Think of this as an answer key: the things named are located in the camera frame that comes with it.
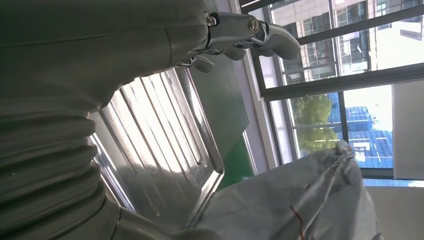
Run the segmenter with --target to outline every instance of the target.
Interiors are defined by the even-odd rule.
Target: glass pane
[[[292,98],[289,100],[297,155],[333,148],[342,131],[337,93]]]
[[[289,102],[295,127],[339,124],[341,122],[339,97],[336,92],[292,98]]]
[[[345,91],[344,104],[349,144],[359,166],[393,168],[392,86]]]
[[[295,128],[294,135],[298,156],[302,158],[319,150],[334,148],[336,142],[340,140],[334,131],[335,128],[341,128],[341,125]]]
[[[420,181],[420,180],[364,178],[363,184],[367,187],[416,187],[416,188],[424,188],[424,181]]]
[[[423,63],[422,20],[418,16],[336,37],[340,75]]]
[[[357,23],[377,15],[385,15],[421,4],[418,0],[334,0],[334,27]],[[271,20],[283,26],[296,38],[332,28],[326,1],[280,1],[270,5]],[[251,14],[264,17],[258,9]],[[279,59],[282,80],[265,83],[267,88],[360,74],[424,62],[423,16],[349,33],[301,46],[296,59]]]
[[[337,12],[337,15],[334,16],[336,27],[380,17],[421,4],[423,4],[421,0],[368,0],[354,4],[352,1],[332,0],[332,7]],[[339,13],[346,13],[346,18],[340,18]]]

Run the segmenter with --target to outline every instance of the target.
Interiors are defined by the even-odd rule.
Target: tree
[[[299,127],[297,141],[305,154],[333,147],[336,133],[328,127],[316,126],[328,122],[332,102],[325,94],[297,98],[293,102],[294,120]]]

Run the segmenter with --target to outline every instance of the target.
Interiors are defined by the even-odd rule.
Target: building
[[[350,131],[349,144],[361,168],[393,168],[392,132],[382,130]]]
[[[339,97],[335,92],[327,94],[328,99],[333,103],[331,106],[331,112],[328,117],[328,123],[330,124],[338,124],[342,122],[340,116],[340,105],[339,105]],[[347,118],[347,130],[349,132],[356,131],[368,131],[373,129],[373,118],[371,114],[368,112],[368,108],[366,106],[354,106],[354,107],[346,107],[346,118]],[[342,127],[335,126],[334,132],[341,133]]]

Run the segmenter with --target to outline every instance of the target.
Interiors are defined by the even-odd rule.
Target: white wall
[[[424,180],[424,81],[392,90],[394,176]]]
[[[424,240],[424,188],[368,187],[384,240]]]

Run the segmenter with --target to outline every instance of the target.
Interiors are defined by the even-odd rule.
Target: white plastic bag
[[[197,227],[223,240],[383,240],[344,141],[215,193]]]

